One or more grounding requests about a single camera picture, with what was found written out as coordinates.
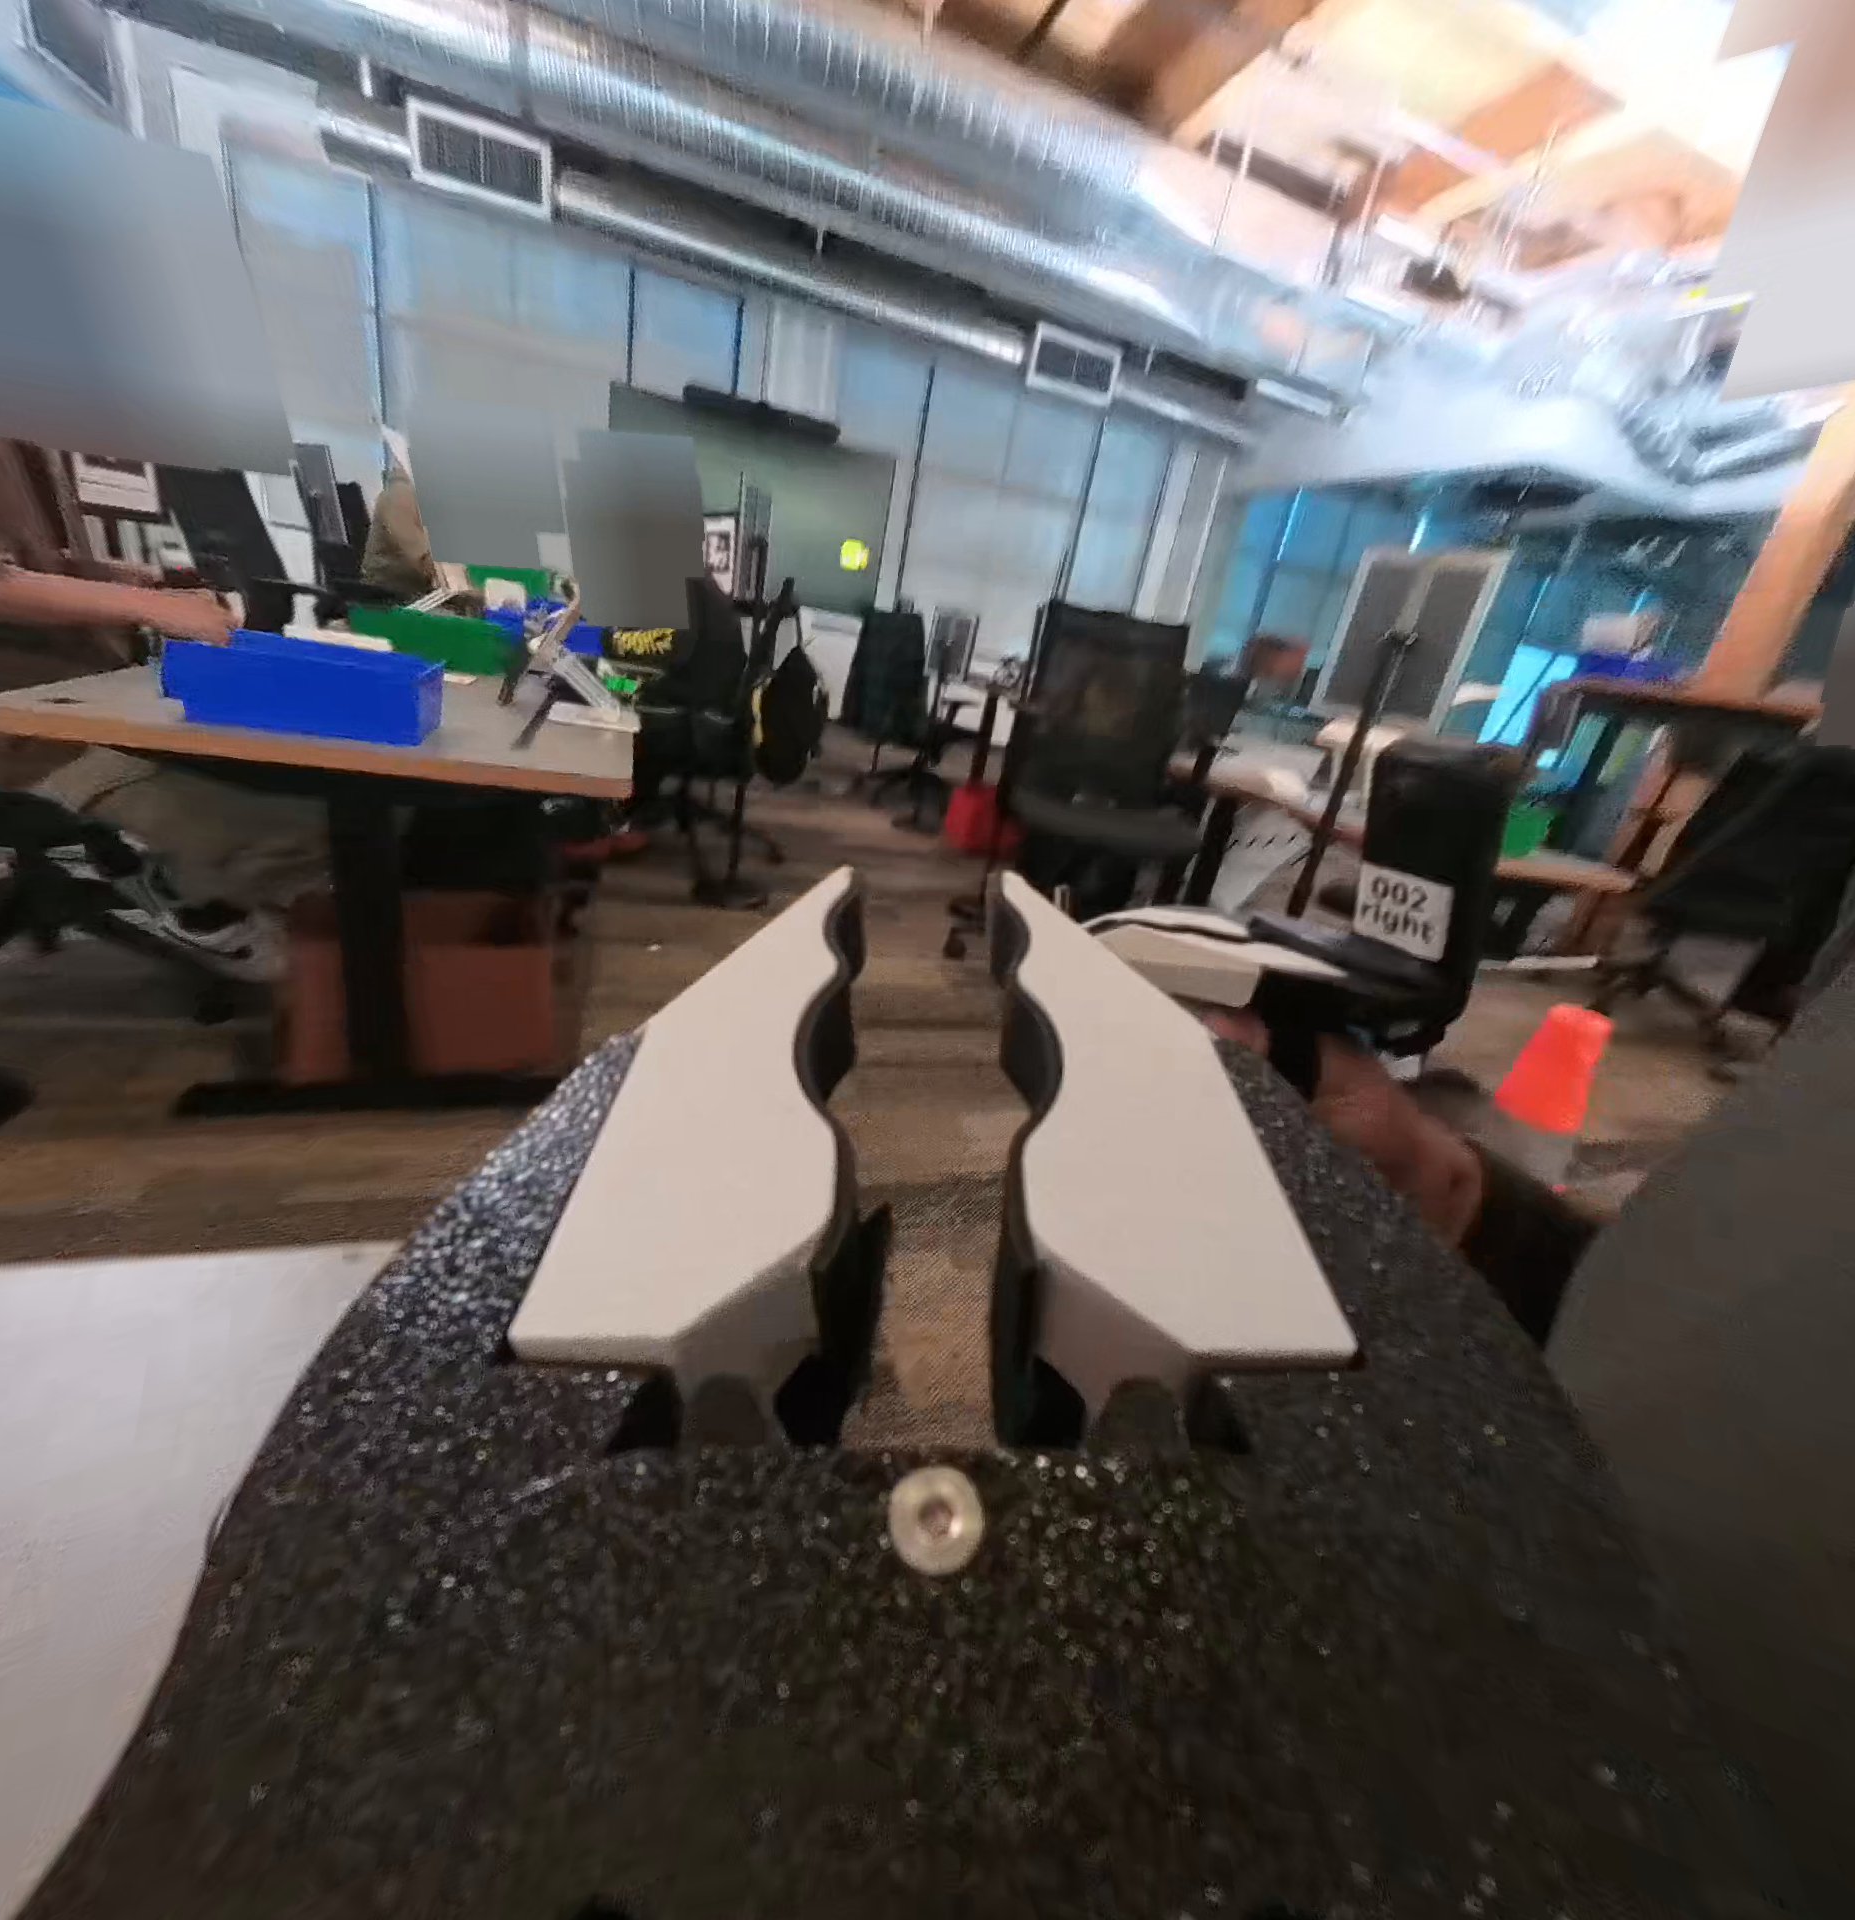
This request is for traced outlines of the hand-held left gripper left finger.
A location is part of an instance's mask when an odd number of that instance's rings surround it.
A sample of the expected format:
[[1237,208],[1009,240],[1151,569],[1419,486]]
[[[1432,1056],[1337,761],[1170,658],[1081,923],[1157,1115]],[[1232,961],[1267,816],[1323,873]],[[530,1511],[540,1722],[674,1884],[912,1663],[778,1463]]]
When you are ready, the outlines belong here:
[[674,1380],[854,1369],[872,1338],[857,1150],[862,879],[835,865],[636,1027],[508,1319],[540,1364]]

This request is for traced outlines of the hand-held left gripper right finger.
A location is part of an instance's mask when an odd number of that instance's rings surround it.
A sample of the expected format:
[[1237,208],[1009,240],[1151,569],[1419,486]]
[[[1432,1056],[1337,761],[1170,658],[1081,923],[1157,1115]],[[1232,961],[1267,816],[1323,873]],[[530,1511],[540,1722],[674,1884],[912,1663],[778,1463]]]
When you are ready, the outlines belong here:
[[1015,873],[993,879],[1002,1070],[997,1416],[1048,1369],[1081,1416],[1146,1380],[1339,1369],[1358,1333],[1215,1035]]

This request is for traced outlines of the person's right forearm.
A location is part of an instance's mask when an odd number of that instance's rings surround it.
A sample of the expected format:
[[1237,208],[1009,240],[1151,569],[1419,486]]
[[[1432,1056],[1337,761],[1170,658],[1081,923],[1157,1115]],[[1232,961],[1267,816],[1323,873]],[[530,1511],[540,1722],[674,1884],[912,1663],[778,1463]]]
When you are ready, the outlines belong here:
[[1482,1203],[1462,1257],[1505,1302],[1516,1325],[1544,1345],[1559,1296],[1607,1221],[1482,1142],[1470,1142],[1470,1155],[1482,1161]]

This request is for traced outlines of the grey framed panel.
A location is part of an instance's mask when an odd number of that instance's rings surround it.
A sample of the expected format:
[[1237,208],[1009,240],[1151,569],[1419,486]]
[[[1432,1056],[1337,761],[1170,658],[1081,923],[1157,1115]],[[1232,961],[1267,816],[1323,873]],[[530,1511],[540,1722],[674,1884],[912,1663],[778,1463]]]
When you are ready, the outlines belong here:
[[1383,716],[1442,726],[1505,569],[1503,546],[1366,546],[1308,710],[1352,716],[1386,640],[1408,631],[1409,641]]

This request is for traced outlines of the black office chair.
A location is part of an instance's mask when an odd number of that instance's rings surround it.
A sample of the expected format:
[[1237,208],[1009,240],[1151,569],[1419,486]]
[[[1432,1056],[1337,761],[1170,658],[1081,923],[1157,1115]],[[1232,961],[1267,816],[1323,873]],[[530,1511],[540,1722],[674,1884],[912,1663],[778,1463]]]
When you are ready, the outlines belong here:
[[1189,627],[1041,601],[997,803],[1012,873],[1065,915],[1170,900],[1202,847],[1189,751]]

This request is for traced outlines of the orange traffic cone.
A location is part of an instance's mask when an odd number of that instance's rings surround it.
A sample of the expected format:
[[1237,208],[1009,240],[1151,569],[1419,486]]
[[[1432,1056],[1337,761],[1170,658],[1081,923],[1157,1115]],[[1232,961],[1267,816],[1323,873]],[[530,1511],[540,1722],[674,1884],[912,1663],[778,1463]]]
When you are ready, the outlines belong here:
[[1607,1045],[1607,1011],[1554,1001],[1490,1094],[1503,1150],[1541,1185],[1568,1185],[1569,1178]]

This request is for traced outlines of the chair with plaid jacket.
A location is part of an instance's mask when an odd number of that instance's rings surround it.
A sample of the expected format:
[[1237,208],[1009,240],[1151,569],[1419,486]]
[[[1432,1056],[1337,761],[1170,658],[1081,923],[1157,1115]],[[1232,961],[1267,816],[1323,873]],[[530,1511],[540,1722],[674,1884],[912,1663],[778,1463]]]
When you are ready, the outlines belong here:
[[868,769],[846,793],[884,803],[912,778],[926,737],[926,641],[912,601],[862,614],[844,690],[844,726],[868,744]]

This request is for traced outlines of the chair with yellow-print jacket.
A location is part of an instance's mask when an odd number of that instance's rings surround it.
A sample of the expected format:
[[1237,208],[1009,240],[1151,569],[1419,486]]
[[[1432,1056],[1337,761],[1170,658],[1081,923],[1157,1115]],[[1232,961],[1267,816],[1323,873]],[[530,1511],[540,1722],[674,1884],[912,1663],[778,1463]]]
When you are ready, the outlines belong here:
[[611,663],[636,675],[636,737],[626,826],[674,826],[690,854],[691,900],[762,909],[768,887],[744,879],[751,716],[748,716],[748,631],[731,599],[706,580],[690,580],[690,625],[664,653],[635,653],[635,631],[611,631]]

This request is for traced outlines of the grey work table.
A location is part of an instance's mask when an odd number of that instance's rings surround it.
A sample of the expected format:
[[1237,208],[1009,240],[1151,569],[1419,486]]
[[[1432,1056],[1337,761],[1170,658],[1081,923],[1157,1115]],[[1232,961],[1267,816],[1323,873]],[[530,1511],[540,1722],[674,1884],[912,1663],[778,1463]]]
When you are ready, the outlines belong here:
[[414,1070],[404,996],[398,803],[457,793],[594,799],[635,793],[624,737],[545,725],[518,744],[500,691],[446,690],[439,726],[422,744],[342,744],[321,731],[262,731],[189,725],[153,690],[153,666],[111,666],[0,691],[0,737],[119,749],[170,757],[262,793],[315,793],[331,826],[338,912],[342,1070],[288,1086],[277,1075],[194,1084],[175,1096],[179,1121],[221,1115],[360,1115],[360,1111],[523,1111],[559,1086],[559,1070]]

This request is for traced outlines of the person's torso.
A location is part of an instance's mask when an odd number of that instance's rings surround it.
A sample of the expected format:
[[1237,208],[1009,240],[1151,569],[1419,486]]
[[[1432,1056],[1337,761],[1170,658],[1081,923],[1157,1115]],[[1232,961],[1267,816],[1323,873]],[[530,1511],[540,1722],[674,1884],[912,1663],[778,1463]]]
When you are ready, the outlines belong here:
[[1855,1915],[1855,879],[1772,1056],[1590,1241],[1544,1360],[1804,1915]]

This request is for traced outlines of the green plastic bin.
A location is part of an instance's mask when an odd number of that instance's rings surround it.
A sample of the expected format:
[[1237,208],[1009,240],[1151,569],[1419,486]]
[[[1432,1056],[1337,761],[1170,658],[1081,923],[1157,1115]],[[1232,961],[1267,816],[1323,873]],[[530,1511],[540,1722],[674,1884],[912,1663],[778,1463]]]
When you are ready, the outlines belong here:
[[508,677],[523,658],[523,631],[508,619],[351,601],[351,631],[466,677]]

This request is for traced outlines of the black video bar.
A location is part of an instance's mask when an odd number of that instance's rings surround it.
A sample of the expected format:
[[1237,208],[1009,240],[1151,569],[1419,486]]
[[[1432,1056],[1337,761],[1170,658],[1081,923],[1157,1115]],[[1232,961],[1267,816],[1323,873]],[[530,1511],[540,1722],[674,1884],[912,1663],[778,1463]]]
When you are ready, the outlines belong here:
[[782,434],[800,443],[840,443],[844,430],[835,417],[805,412],[805,408],[778,408],[768,399],[744,399],[744,392],[716,392],[706,382],[685,382],[685,408],[697,417],[725,417],[730,430],[748,434]]

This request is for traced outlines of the wooden support post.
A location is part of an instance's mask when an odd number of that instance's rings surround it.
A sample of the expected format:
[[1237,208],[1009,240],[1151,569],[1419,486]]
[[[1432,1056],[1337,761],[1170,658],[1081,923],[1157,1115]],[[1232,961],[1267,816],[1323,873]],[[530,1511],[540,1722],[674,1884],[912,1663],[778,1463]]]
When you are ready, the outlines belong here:
[[1756,701],[1788,640],[1814,601],[1838,544],[1855,526],[1855,382],[1826,417],[1821,443],[1804,460],[1794,495],[1778,501],[1772,538],[1762,544],[1747,587],[1713,631],[1696,691],[1713,701]]

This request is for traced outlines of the large dark wall screen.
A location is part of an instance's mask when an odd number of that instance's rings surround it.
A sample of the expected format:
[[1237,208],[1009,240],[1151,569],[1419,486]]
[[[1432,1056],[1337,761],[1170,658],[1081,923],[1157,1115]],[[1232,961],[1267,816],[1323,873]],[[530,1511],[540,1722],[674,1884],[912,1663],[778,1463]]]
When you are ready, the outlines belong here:
[[793,580],[820,614],[868,614],[892,511],[892,453],[800,443],[697,417],[685,399],[608,382],[608,430],[690,438],[705,511],[768,538],[768,582]]

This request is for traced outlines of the white duct vent grille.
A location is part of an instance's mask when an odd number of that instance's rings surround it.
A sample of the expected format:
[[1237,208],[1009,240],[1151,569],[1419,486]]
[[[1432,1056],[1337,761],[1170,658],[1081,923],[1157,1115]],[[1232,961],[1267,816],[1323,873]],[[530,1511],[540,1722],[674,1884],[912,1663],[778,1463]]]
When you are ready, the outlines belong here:
[[1026,337],[1024,377],[1034,392],[1111,408],[1122,348],[1041,319]]
[[409,177],[470,206],[554,221],[554,145],[503,121],[409,94]]

